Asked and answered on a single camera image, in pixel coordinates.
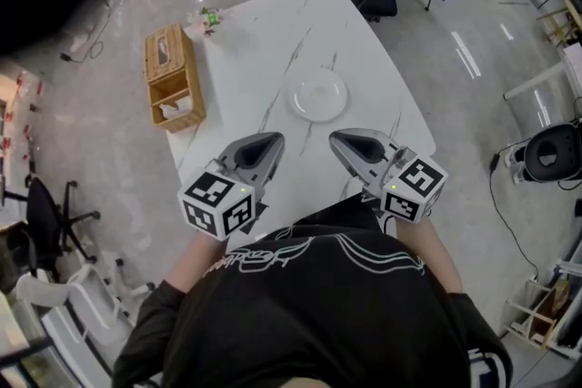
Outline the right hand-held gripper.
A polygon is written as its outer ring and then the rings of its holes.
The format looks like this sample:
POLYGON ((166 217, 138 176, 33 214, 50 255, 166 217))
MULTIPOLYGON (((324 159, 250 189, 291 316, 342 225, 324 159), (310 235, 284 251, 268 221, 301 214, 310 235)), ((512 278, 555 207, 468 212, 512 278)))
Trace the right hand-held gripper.
POLYGON ((385 150, 395 150, 396 142, 378 130, 336 130, 329 137, 329 144, 352 176, 374 177, 366 190, 380 200, 381 211, 411 224, 418 224, 428 215, 448 178, 432 158, 405 146, 399 147, 387 162, 385 150))

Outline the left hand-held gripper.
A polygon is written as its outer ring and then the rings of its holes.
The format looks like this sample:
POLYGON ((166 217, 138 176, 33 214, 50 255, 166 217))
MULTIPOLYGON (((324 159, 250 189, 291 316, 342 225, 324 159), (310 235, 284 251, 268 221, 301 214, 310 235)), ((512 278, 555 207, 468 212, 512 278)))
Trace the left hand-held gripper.
POLYGON ((232 142, 218 157, 186 158, 177 193, 186 223, 218 241, 250 234, 267 209, 266 185, 284 150, 281 133, 265 132, 232 142))

